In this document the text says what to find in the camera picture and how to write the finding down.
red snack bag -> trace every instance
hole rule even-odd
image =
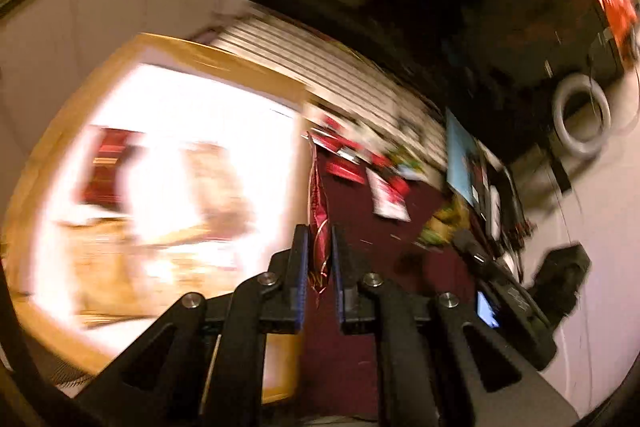
[[[599,0],[607,21],[611,28],[611,33],[616,40],[616,45],[622,47],[629,29],[636,23],[638,17],[631,0]]]
[[[311,131],[311,133],[313,142],[318,144],[320,147],[327,149],[329,152],[337,153],[342,148],[340,140],[336,137],[325,136],[313,131]]]
[[[375,167],[374,171],[376,174],[382,177],[386,183],[394,188],[402,198],[409,193],[409,185],[404,181],[404,179],[402,179],[402,176],[399,176],[392,169],[393,163],[391,163],[389,158],[378,154],[372,154],[371,163]]]
[[[346,158],[340,156],[332,158],[326,164],[326,171],[339,178],[364,185],[364,176],[360,173],[360,167]]]
[[[331,228],[329,226],[329,210],[326,194],[322,186],[322,178],[318,169],[316,144],[308,135],[311,146],[312,167],[309,177],[309,229],[313,240],[310,251],[308,276],[311,287],[318,292],[324,291],[329,281],[329,257],[331,254]]]
[[[337,138],[342,145],[344,145],[345,147],[348,147],[349,149],[352,149],[354,151],[359,151],[360,149],[362,149],[362,146],[359,143],[354,142],[353,140],[349,140],[344,136],[338,136]]]
[[[388,219],[411,221],[402,196],[371,169],[367,169],[367,177],[373,197],[374,214]]]
[[[110,210],[121,210],[122,195],[118,194],[117,175],[132,148],[127,144],[135,131],[104,128],[98,149],[94,153],[94,169],[82,191],[82,203],[99,204]]]
[[[342,126],[339,123],[337,123],[337,121],[335,121],[333,118],[331,118],[329,115],[326,115],[324,117],[324,124],[329,129],[332,129],[336,132],[340,132],[342,130]]]

wire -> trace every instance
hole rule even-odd
[[[578,293],[578,309],[583,309],[584,313],[584,331],[587,340],[587,360],[589,362],[589,410],[593,403],[593,363],[591,362],[591,336],[589,334],[589,311],[587,306],[587,288],[584,287],[582,292]]]
[[[566,338],[564,337],[564,328],[560,326],[558,328],[560,333],[560,341],[562,342],[562,352],[564,352],[564,396],[569,396],[569,375],[571,375],[571,366],[569,365],[569,357],[567,356],[569,350],[566,347]]]
[[[558,192],[556,191],[556,184],[553,179],[551,179],[551,175],[549,174],[548,169],[545,171],[546,177],[549,178],[549,182],[553,185],[554,195],[556,196],[556,201],[558,202],[558,208],[560,209],[560,215],[562,216],[562,221],[564,221],[564,229],[566,230],[566,237],[569,238],[569,243],[572,243],[571,233],[569,232],[569,226],[566,223],[566,218],[564,217],[564,210],[562,209],[562,203],[560,202],[560,198],[558,197]]]
[[[599,113],[600,113],[598,115],[596,113],[596,106],[593,103],[593,72],[594,72],[593,62],[591,62],[591,66],[589,67],[589,100],[591,102],[591,110],[593,111],[593,116],[595,116],[600,120],[600,129],[602,130],[602,127],[604,126],[604,117],[602,115],[602,108],[598,106]]]
[[[584,211],[582,209],[582,202],[580,201],[580,198],[578,197],[578,191],[575,190],[575,187],[572,187],[572,190],[574,192],[575,202],[578,203],[578,210],[580,210],[580,219],[582,220],[582,225],[584,226]]]
[[[638,64],[635,63],[634,69],[636,70],[636,80],[638,81],[638,107],[636,108],[636,114],[631,121],[625,126],[621,127],[617,131],[614,131],[616,136],[626,136],[633,131],[640,121],[640,74],[638,73]]]
[[[566,122],[564,121],[564,111],[569,98],[575,93],[581,91],[586,91],[589,94],[590,99],[598,103],[602,114],[600,131],[596,136],[588,139],[587,141],[582,141],[581,139],[572,136],[566,126]],[[600,150],[610,137],[611,111],[609,108],[609,102],[598,83],[586,74],[572,73],[561,80],[553,95],[552,115],[558,139],[572,156],[576,156],[584,160],[591,159],[600,153]]]
[[[534,177],[536,175],[536,173],[540,170],[540,168],[548,162],[548,156],[546,155],[546,153],[540,148],[540,146],[538,145],[538,152],[540,152],[540,161],[538,162],[538,164],[536,165],[536,168],[533,169],[531,171],[531,173],[526,173],[527,175],[527,180],[520,185],[520,189],[519,192],[524,192],[524,189],[526,187],[529,187],[529,184],[531,184],[534,181]]]

red foil packet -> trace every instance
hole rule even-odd
[[[371,155],[371,162],[373,163],[374,171],[380,176],[386,183],[388,183],[394,190],[398,192],[400,197],[404,197],[409,193],[409,185],[402,176],[399,176],[393,169],[392,163],[389,158],[385,156],[379,156],[377,154]]]
[[[135,131],[104,128],[100,145],[94,153],[93,171],[82,191],[82,203],[99,204],[109,210],[122,210],[122,195],[118,194],[117,175],[130,156],[128,145]]]
[[[351,182],[356,182],[361,185],[365,184],[364,176],[360,172],[360,167],[353,162],[340,156],[331,158],[326,164],[326,171],[329,174],[344,178]]]
[[[318,153],[316,144],[308,134],[311,146],[312,167],[309,176],[309,229],[312,238],[312,249],[309,259],[308,277],[311,287],[320,295],[329,281],[329,256],[331,254],[331,229],[329,226],[329,209],[326,194],[322,186],[322,178],[318,169]]]

black device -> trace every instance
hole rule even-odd
[[[529,294],[552,328],[557,328],[575,308],[578,289],[590,267],[591,261],[580,243],[556,248],[545,255]]]
[[[372,272],[332,227],[340,328],[376,338],[380,425],[573,425],[574,409],[536,371],[556,352],[548,319],[470,232],[457,232],[453,245],[491,302],[495,330],[451,293],[414,295]],[[52,427],[255,426],[266,334],[303,324],[309,248],[308,226],[298,225],[291,248],[232,294],[182,296],[73,401],[39,377],[4,280],[0,344],[20,391]],[[584,268],[580,254],[574,259]],[[548,266],[538,274],[539,296],[558,275]],[[564,266],[576,272],[576,263]],[[577,288],[583,278],[568,284]]]

white cord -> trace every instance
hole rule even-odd
[[[569,399],[569,375],[571,375],[571,367],[569,364],[568,349],[566,347],[566,338],[564,337],[564,328],[558,328],[560,332],[560,342],[562,344],[562,352],[564,353],[564,397]]]
[[[627,134],[631,133],[631,131],[633,131],[638,125],[638,121],[640,121],[640,74],[638,74],[637,62],[634,64],[634,71],[636,72],[636,80],[638,81],[638,105],[636,107],[636,114],[628,124],[626,124],[625,126],[621,127],[618,130],[612,131],[612,134],[616,136],[626,136]],[[589,91],[591,110],[593,111],[593,116],[595,116],[600,120],[600,124],[602,126],[602,122],[603,122],[602,111],[600,112],[600,114],[597,114],[596,107],[593,103],[593,90],[592,90],[593,89],[593,66],[590,68],[590,71],[589,71],[589,81],[591,86],[591,89]]]
[[[549,182],[551,182],[553,184],[553,180],[551,179],[551,176],[549,175],[548,170],[546,171],[546,175],[549,178]],[[580,203],[580,198],[578,197],[578,193],[575,190],[575,187],[573,189],[574,195],[575,195],[575,200],[578,203],[578,208],[580,210],[580,217],[582,219],[582,233],[584,233],[585,227],[584,227],[584,213],[582,211],[582,204]],[[572,242],[571,240],[571,233],[569,232],[569,227],[567,226],[566,223],[566,219],[564,218],[564,212],[562,210],[562,204],[560,202],[560,198],[558,198],[558,193],[556,192],[556,186],[554,185],[554,194],[556,195],[556,200],[558,201],[558,208],[560,209],[560,214],[562,216],[562,221],[564,221],[564,229],[566,232],[566,237],[569,238],[569,243]],[[586,286],[582,287],[582,291],[578,293],[578,310],[582,310],[582,314],[584,316],[584,333],[585,333],[585,338],[586,338],[586,342],[587,342],[587,364],[589,365],[589,410],[591,410],[591,404],[593,402],[593,363],[591,361],[591,337],[589,334],[589,312],[588,312],[588,306],[587,306],[587,288]],[[564,331],[561,330],[561,338],[562,338],[562,346],[564,347],[564,352],[566,352],[566,343],[565,343],[565,339],[564,339]],[[565,361],[565,365],[564,365],[564,370],[569,371],[569,367],[568,367],[568,361]]]
[[[593,105],[593,100],[595,99],[600,106],[600,112],[602,114],[600,134],[587,142],[582,142],[571,136],[564,124],[564,108],[566,107],[567,101],[571,96],[581,91],[589,93],[592,100],[591,107],[593,107],[593,112],[595,113]],[[584,159],[593,158],[609,139],[611,131],[609,102],[607,102],[607,97],[598,83],[586,74],[573,73],[562,79],[554,93],[552,112],[558,139],[572,156]]]

